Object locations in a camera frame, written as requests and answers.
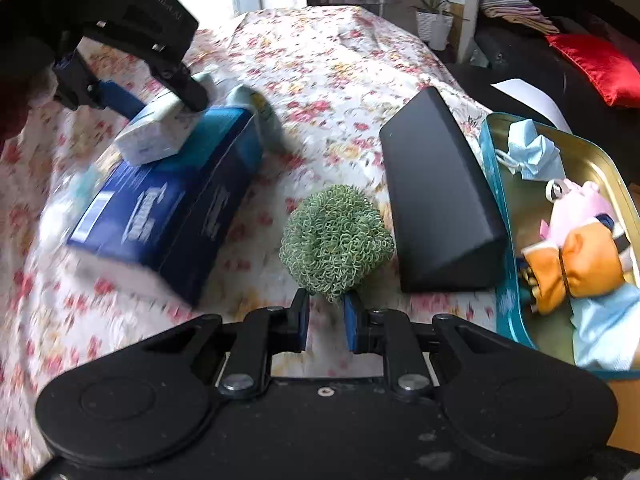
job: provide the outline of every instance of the red pillow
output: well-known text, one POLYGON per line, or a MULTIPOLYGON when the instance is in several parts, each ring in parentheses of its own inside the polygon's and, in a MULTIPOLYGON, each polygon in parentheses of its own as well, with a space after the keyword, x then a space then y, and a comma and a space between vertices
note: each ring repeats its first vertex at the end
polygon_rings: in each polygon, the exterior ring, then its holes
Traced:
POLYGON ((609 41, 585 34, 547 36, 589 78, 609 106, 640 108, 640 73, 609 41))

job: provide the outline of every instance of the green scrubber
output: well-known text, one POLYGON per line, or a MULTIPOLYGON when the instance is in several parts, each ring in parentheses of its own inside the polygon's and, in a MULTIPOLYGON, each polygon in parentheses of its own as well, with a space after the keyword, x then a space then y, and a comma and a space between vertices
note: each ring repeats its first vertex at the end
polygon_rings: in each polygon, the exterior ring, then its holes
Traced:
POLYGON ((280 259, 311 293, 337 301, 394 253, 394 240, 363 192, 338 184, 304 199, 284 228, 280 259))

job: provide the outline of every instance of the white plant pot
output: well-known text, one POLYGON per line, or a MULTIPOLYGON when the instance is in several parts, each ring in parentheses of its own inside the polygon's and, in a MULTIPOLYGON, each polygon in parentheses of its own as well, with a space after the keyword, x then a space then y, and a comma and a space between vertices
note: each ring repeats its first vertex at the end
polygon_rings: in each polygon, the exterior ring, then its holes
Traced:
POLYGON ((429 47, 433 50, 444 50, 453 24, 453 16, 417 10, 415 17, 418 25, 418 38, 429 43, 429 47))

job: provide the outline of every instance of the folded towel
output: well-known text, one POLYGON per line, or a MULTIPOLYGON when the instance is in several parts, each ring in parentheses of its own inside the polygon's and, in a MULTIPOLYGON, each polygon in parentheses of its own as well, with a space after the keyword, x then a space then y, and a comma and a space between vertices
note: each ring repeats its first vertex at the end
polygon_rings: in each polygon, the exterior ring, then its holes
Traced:
POLYGON ((526 18, 525 16, 508 14, 507 16, 503 16, 502 18, 507 20, 509 23, 519 23, 521 25, 525 25, 526 27, 533 28, 534 30, 542 32, 542 34, 560 34, 560 31, 555 25, 540 23, 535 20, 526 18))
POLYGON ((489 18, 504 18, 543 34, 558 34, 558 28, 529 0, 481 0, 480 8, 489 18))
POLYGON ((488 7, 482 10, 487 16, 494 18, 495 16, 501 16, 503 14, 518 14, 520 16, 539 16, 546 20, 546 18, 540 14, 540 11, 536 8, 527 9, 525 7, 488 7))
POLYGON ((553 22, 543 16, 540 13, 522 13, 517 10, 511 9, 486 9, 484 10, 484 14, 489 18, 501 18, 503 16, 522 16, 523 18, 527 18, 529 20, 534 20, 535 22, 544 23, 545 25, 553 26, 553 22))

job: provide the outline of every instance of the floral tablecloth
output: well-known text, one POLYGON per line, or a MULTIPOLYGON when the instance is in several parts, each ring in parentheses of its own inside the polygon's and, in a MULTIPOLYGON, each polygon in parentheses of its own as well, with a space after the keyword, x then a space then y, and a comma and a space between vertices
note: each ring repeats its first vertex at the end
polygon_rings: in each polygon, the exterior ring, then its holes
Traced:
MULTIPOLYGON (((145 101, 159 91, 136 58, 91 41, 81 47, 100 78, 116 80, 145 101)), ((287 216, 311 192, 354 184, 376 201, 391 227, 378 131, 418 90, 440 91, 479 153, 479 125, 488 110, 421 41, 357 7, 252 12, 228 30, 200 31, 186 60, 192 72, 220 69, 263 92, 293 152, 266 156, 204 298, 192 310, 116 290, 104 280, 83 282, 64 249, 42 254, 38 220, 50 191, 62 174, 94 161, 125 120, 110 110, 70 112, 56 103, 32 110, 0 159, 0 478, 24 478, 48 458, 33 407, 43 386, 64 370, 201 312, 238 320, 258 307, 289 304, 296 284, 278 259, 280 237, 287 216)), ((398 308, 413 320, 452 312, 494 327, 493 294, 403 295, 396 259, 366 279, 361 296, 369 307, 398 308)), ((338 306, 313 298, 306 352, 279 356, 273 373, 381 374, 379 357, 347 352, 341 320, 338 306)))

